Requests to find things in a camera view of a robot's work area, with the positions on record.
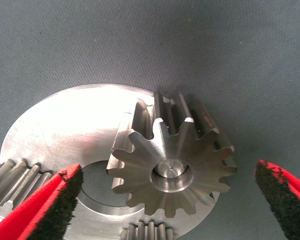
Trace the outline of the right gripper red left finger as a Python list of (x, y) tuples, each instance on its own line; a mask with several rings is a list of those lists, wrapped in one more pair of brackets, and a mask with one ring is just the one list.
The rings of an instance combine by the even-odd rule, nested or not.
[(61, 240), (83, 183), (79, 163), (58, 171), (0, 222), (0, 240)]

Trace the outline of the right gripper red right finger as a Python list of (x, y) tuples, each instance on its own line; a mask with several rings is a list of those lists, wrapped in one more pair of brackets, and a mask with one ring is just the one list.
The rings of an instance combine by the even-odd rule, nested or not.
[(259, 160), (255, 180), (289, 240), (300, 240), (300, 179), (283, 167)]

